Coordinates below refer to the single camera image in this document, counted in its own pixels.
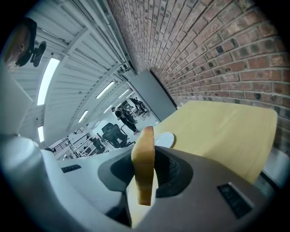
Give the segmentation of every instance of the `desk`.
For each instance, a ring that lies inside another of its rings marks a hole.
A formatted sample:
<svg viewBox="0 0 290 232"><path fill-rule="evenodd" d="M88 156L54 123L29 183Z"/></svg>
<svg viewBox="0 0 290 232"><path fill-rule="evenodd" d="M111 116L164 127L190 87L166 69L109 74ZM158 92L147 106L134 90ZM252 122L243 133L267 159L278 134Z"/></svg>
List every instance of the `desk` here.
<svg viewBox="0 0 290 232"><path fill-rule="evenodd" d="M154 127L175 135L174 149L218 161L254 183L270 153L274 110L240 104L189 101Z"/></svg>

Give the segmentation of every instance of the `railing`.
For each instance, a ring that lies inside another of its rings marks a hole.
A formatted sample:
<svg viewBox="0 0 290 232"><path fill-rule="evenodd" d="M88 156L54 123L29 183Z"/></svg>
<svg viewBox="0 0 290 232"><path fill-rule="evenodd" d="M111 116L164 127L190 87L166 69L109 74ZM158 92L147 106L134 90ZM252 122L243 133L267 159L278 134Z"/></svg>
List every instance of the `railing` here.
<svg viewBox="0 0 290 232"><path fill-rule="evenodd" d="M75 134L75 135L77 135L77 134L82 134L82 133L84 132L84 130L85 130L85 129L81 127L81 128L79 128L79 129L77 129L76 131L74 131L74 134Z"/></svg>
<svg viewBox="0 0 290 232"><path fill-rule="evenodd" d="M57 144L54 147L54 149L55 149L54 155L56 155L61 150L65 149L70 143L71 142L68 139L66 139L66 140L62 141L61 143Z"/></svg>

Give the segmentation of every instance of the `grey wall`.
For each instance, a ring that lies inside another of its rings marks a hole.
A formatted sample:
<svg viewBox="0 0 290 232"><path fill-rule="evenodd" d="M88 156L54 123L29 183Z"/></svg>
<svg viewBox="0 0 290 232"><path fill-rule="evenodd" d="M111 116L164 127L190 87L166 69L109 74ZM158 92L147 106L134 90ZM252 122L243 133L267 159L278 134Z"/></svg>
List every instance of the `grey wall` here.
<svg viewBox="0 0 290 232"><path fill-rule="evenodd" d="M131 79L131 84L160 121L176 111L176 107L148 70Z"/></svg>

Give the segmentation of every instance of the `person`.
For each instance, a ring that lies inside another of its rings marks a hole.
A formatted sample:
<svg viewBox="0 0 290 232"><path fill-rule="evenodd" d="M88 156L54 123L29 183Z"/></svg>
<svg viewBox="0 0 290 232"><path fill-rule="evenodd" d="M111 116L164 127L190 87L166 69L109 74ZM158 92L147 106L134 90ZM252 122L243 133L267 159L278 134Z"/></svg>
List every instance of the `person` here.
<svg viewBox="0 0 290 232"><path fill-rule="evenodd" d="M37 23L24 17L16 26L4 48L3 61L8 69L24 66L30 59L36 37Z"/></svg>
<svg viewBox="0 0 290 232"><path fill-rule="evenodd" d="M1 53L0 99L5 99L5 101L0 101L0 134L19 134L24 117L33 102L11 77L10 72L29 61L34 50L36 28L36 22L30 18L23 18L7 39Z"/></svg>
<svg viewBox="0 0 290 232"><path fill-rule="evenodd" d="M115 112L117 120L121 120L130 130L134 132L134 135L139 132L135 126L135 119L129 113L127 113L124 109L116 109L115 107L112 107L111 109L112 112Z"/></svg>

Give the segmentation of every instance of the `wooden block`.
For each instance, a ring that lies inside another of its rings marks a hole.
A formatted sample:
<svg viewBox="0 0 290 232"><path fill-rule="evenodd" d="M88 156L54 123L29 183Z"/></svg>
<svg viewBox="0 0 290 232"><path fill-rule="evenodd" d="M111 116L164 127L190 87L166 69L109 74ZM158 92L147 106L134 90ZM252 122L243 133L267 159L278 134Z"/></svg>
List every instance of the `wooden block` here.
<svg viewBox="0 0 290 232"><path fill-rule="evenodd" d="M154 176L154 131L152 126L143 129L132 150L135 180L140 205L151 205Z"/></svg>

